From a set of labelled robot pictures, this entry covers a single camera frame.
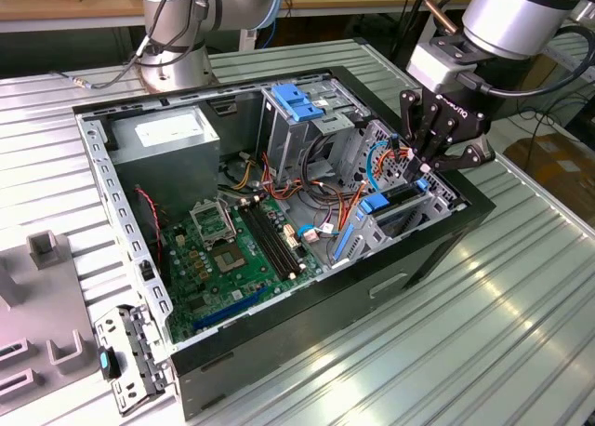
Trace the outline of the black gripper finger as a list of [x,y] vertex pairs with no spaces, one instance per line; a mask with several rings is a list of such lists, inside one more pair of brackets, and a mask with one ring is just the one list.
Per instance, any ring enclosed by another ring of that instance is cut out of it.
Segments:
[[441,153],[428,159],[426,163],[432,170],[444,172],[475,168],[495,160],[495,151],[485,136],[471,140],[457,154]]
[[400,94],[400,112],[402,120],[403,137],[408,142],[413,152],[413,158],[409,161],[405,176],[411,181],[417,180],[422,173],[419,169],[422,166],[420,153],[423,146],[423,105],[421,95],[411,89],[402,91]]

